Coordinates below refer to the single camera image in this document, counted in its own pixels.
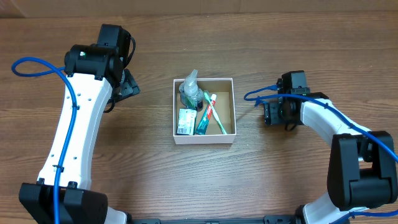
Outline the clear soap pump bottle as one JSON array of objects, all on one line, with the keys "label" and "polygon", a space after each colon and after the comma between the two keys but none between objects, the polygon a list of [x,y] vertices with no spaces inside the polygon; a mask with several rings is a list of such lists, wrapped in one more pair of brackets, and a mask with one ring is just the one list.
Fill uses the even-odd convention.
[{"label": "clear soap pump bottle", "polygon": [[179,86],[180,100],[189,109],[203,109],[203,90],[197,84],[198,70],[194,69]]}]

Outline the green white soap packet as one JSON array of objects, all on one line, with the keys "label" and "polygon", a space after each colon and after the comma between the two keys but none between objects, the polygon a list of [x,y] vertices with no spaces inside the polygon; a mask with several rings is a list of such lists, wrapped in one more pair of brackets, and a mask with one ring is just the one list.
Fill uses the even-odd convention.
[{"label": "green white soap packet", "polygon": [[193,109],[181,108],[178,114],[177,135],[193,136],[197,111]]}]

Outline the green clear toothbrush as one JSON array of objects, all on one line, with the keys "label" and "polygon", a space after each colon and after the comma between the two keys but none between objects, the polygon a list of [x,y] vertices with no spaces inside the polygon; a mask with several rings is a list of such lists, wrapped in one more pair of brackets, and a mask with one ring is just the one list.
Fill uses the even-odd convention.
[{"label": "green clear toothbrush", "polygon": [[219,125],[219,127],[220,127],[220,129],[221,129],[221,132],[222,132],[223,134],[227,134],[227,132],[226,132],[226,130],[225,130],[223,124],[221,123],[221,120],[220,120],[220,118],[219,118],[219,116],[218,116],[218,113],[216,112],[215,107],[214,107],[214,105],[213,105],[213,103],[212,103],[211,96],[209,95],[209,93],[208,93],[207,91],[204,91],[204,92],[203,92],[203,95],[204,95],[204,99],[209,103],[209,105],[210,105],[210,107],[211,107],[211,109],[212,109],[212,111],[213,111],[213,116],[214,116],[216,122],[218,123],[218,125]]}]

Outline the green red toothpaste tube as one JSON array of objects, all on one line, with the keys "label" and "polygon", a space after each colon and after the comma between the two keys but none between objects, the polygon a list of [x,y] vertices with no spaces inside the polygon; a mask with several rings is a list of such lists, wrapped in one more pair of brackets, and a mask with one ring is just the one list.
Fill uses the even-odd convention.
[{"label": "green red toothpaste tube", "polygon": [[210,105],[208,105],[206,107],[206,110],[205,110],[203,116],[201,117],[199,124],[197,125],[195,134],[199,134],[199,135],[206,134],[206,130],[207,130],[208,124],[210,122],[210,118],[211,118],[212,114],[213,114],[213,109]]}]

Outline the blue disposable razor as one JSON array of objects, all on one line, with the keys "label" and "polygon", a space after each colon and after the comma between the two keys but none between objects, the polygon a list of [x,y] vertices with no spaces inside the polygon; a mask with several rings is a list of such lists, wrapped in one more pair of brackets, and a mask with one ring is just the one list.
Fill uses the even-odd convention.
[{"label": "blue disposable razor", "polygon": [[255,99],[254,107],[257,108],[259,105],[267,105],[267,104],[268,104],[268,102],[264,99],[263,96],[258,96]]}]

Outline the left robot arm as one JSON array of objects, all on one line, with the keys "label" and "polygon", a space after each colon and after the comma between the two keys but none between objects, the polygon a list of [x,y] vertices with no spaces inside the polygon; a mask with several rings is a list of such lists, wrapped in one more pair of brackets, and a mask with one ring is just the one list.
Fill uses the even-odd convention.
[{"label": "left robot arm", "polygon": [[139,93],[128,70],[136,42],[121,26],[103,24],[98,40],[74,45],[56,67],[37,58],[65,84],[62,112],[37,181],[24,183],[19,201],[37,223],[131,223],[91,189],[91,163],[101,118],[117,102]]}]

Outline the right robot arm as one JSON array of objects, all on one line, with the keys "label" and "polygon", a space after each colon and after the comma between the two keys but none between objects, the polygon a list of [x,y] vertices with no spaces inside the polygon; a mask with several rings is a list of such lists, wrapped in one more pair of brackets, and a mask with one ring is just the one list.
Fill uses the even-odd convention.
[{"label": "right robot arm", "polygon": [[322,92],[311,92],[302,70],[283,74],[269,96],[258,96],[267,125],[312,128],[330,147],[327,191],[299,206],[289,223],[349,223],[358,215],[391,217],[371,210],[397,200],[397,154],[392,136],[356,124]]}]

